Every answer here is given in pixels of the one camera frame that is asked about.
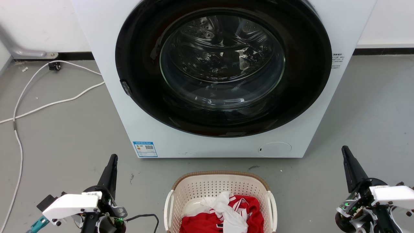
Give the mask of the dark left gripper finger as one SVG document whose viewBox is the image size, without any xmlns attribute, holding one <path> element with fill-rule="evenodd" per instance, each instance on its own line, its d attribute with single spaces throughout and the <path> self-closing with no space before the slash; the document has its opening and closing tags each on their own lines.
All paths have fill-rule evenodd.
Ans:
<svg viewBox="0 0 414 233">
<path fill-rule="evenodd" d="M 118 155 L 111 155 L 108 161 L 108 179 L 107 189 L 111 196 L 115 199 L 116 197 L 116 182 L 118 175 Z"/>
<path fill-rule="evenodd" d="M 108 167 L 106 166 L 103 170 L 103 173 L 98 181 L 97 186 L 101 186 L 107 189 L 107 179 L 108 179 Z"/>
</svg>

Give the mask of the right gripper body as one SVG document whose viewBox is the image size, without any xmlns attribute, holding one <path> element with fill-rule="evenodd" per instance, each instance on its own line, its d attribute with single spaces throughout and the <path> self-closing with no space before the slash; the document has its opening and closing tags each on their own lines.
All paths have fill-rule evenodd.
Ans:
<svg viewBox="0 0 414 233">
<path fill-rule="evenodd" d="M 369 187 L 384 185 L 379 179 L 368 178 L 359 183 L 336 209 L 335 222 L 345 233 L 395 233 L 391 205 L 371 205 L 374 198 Z"/>
</svg>

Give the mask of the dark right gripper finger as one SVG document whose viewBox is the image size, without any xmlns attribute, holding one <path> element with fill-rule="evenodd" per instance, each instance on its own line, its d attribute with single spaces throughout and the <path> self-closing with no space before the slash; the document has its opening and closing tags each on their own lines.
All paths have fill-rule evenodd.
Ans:
<svg viewBox="0 0 414 233">
<path fill-rule="evenodd" d="M 359 183 L 358 168 L 356 158 L 353 156 L 348 146 L 342 146 L 343 167 L 346 176 L 347 189 L 349 193 L 355 189 Z"/>
<path fill-rule="evenodd" d="M 358 175 L 359 175 L 359 183 L 361 183 L 361 182 L 363 182 L 363 181 L 365 181 L 365 180 L 367 180 L 368 179 L 368 176 L 367 176 L 367 174 L 366 174 L 366 172 L 364 171 L 364 169 L 362 168 L 362 166 L 360 165 L 360 163 L 358 162 L 358 160 L 357 160 L 357 162 L 356 162 L 356 165 L 357 165 L 357 168 L 358 168 Z"/>
</svg>

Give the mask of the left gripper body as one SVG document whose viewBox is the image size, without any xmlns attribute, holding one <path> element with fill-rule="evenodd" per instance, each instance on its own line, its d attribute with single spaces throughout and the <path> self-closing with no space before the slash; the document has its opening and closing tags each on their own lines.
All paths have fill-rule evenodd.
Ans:
<svg viewBox="0 0 414 233">
<path fill-rule="evenodd" d="M 99 194 L 97 209 L 81 211 L 80 233 L 125 233 L 126 209 L 115 203 L 116 186 L 96 185 L 84 190 L 84 194 Z"/>
</svg>

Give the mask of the beige plastic laundry basket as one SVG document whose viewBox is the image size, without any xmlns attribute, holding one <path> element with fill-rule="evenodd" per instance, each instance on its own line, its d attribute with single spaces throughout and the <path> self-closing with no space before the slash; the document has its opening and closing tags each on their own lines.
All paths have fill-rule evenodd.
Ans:
<svg viewBox="0 0 414 233">
<path fill-rule="evenodd" d="M 178 178 L 164 205 L 166 233 L 179 233 L 184 214 L 199 208 L 203 198 L 224 191 L 256 198 L 264 217 L 264 233 L 276 233 L 278 211 L 269 185 L 255 174 L 235 171 L 193 172 Z"/>
</svg>

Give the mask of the blue energy label sticker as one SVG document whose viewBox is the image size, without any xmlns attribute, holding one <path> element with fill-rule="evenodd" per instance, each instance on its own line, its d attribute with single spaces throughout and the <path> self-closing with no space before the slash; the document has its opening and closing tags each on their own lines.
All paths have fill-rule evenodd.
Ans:
<svg viewBox="0 0 414 233">
<path fill-rule="evenodd" d="M 139 158 L 157 158 L 153 142 L 133 141 L 133 146 Z"/>
</svg>

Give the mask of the round white filter cover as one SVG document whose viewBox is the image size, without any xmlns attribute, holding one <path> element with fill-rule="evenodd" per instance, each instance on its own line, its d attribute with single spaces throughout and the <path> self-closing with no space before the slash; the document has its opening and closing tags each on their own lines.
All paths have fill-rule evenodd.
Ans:
<svg viewBox="0 0 414 233">
<path fill-rule="evenodd" d="M 263 157 L 281 158 L 286 157 L 291 152 L 291 145 L 284 142 L 270 142 L 259 147 L 258 152 Z"/>
</svg>

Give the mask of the grey door latch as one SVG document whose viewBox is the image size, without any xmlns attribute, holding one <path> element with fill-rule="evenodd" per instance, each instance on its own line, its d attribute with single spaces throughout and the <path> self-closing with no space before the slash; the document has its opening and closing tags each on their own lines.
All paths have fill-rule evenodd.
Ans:
<svg viewBox="0 0 414 233">
<path fill-rule="evenodd" d="M 121 80 L 120 80 L 120 84 L 121 84 L 121 86 L 122 86 L 122 88 L 123 88 L 123 90 L 124 90 L 125 94 L 126 94 L 127 96 L 129 96 L 129 97 L 132 97 L 132 92 L 131 92 L 131 90 L 130 90 L 130 86 L 129 86 L 129 84 L 127 83 L 127 81 L 126 81 L 126 80 L 124 80 L 124 79 L 121 79 Z"/>
</svg>

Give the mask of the red sports jersey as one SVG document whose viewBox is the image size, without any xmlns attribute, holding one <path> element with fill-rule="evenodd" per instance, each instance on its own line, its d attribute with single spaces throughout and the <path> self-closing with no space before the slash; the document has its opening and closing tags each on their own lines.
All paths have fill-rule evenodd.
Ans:
<svg viewBox="0 0 414 233">
<path fill-rule="evenodd" d="M 241 204 L 246 208 L 249 218 L 247 219 L 247 233 L 264 233 L 264 217 L 260 212 L 259 201 L 250 196 L 235 195 L 236 200 L 243 198 L 247 203 Z M 214 213 L 204 213 L 202 206 L 183 214 L 180 233 L 223 233 L 222 221 Z"/>
</svg>

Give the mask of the small black text label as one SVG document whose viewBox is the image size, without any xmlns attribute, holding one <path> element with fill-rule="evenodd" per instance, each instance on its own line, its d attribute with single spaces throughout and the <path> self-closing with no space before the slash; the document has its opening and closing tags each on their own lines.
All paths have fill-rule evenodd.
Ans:
<svg viewBox="0 0 414 233">
<path fill-rule="evenodd" d="M 345 56 L 342 53 L 333 53 L 331 69 L 339 69 L 344 60 Z"/>
</svg>

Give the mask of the white garment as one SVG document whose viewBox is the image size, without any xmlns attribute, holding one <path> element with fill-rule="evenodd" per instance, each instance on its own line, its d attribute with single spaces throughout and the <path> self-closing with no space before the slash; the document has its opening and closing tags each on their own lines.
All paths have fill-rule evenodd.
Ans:
<svg viewBox="0 0 414 233">
<path fill-rule="evenodd" d="M 230 191 L 224 191 L 216 197 L 205 197 L 201 201 L 204 213 L 214 213 L 222 221 L 223 233 L 247 233 L 249 214 L 241 204 L 247 203 L 243 198 L 236 200 Z"/>
</svg>

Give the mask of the round black glass washer door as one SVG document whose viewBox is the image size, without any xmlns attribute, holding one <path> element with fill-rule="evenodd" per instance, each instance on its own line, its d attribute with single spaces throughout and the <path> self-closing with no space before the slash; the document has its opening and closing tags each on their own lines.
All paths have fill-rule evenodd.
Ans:
<svg viewBox="0 0 414 233">
<path fill-rule="evenodd" d="M 331 46 L 306 0 L 143 0 L 120 30 L 115 63 L 148 115 L 234 138 L 305 112 L 327 84 Z"/>
</svg>

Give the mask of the white front-load washing machine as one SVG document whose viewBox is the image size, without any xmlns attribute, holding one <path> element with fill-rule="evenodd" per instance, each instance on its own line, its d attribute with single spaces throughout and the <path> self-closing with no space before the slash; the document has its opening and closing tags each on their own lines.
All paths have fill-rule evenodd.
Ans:
<svg viewBox="0 0 414 233">
<path fill-rule="evenodd" d="M 261 158 L 259 147 L 270 142 L 291 145 L 291 152 L 285 158 L 302 158 L 377 3 L 377 0 L 306 0 L 327 28 L 332 54 L 345 56 L 341 67 L 331 69 L 319 97 L 287 124 L 256 135 L 216 138 L 165 125 L 125 94 L 116 68 L 115 48 L 124 22 L 143 0 L 71 1 L 131 145 L 133 141 L 153 142 L 157 158 Z"/>
</svg>

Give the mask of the grey wall pipe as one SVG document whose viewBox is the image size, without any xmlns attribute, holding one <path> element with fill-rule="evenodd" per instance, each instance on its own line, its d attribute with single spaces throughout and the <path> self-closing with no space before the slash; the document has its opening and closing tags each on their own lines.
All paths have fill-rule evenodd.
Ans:
<svg viewBox="0 0 414 233">
<path fill-rule="evenodd" d="M 20 46 L 0 25 L 0 42 L 15 60 L 53 60 L 58 58 L 58 52 L 26 49 Z"/>
</svg>

